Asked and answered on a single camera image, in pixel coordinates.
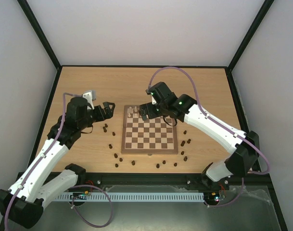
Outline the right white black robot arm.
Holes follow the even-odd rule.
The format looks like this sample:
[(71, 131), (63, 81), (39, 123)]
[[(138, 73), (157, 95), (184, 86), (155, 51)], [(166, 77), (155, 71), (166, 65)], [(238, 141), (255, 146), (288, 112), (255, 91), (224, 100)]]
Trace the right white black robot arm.
[(164, 82), (146, 90), (152, 101), (140, 105), (143, 120), (170, 117), (187, 123), (217, 141), (230, 156), (217, 163), (210, 163), (201, 174), (202, 184), (211, 189), (228, 176), (245, 177), (258, 158), (255, 144), (258, 135), (233, 128), (213, 116), (187, 94), (177, 97)]

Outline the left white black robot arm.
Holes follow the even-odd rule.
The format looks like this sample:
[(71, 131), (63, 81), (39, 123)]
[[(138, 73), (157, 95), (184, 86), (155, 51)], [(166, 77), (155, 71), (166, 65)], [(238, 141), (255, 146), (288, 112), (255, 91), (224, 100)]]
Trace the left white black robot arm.
[(93, 100), (93, 97), (73, 95), (69, 103), (63, 103), (63, 113), (50, 129), (40, 153), (9, 189), (0, 190), (0, 212), (6, 231), (10, 229), (10, 220), (32, 228), (60, 194), (68, 189), (92, 187), (86, 184), (86, 170), (76, 164), (69, 164), (49, 182), (46, 179), (84, 129), (113, 117), (114, 103), (95, 106)]

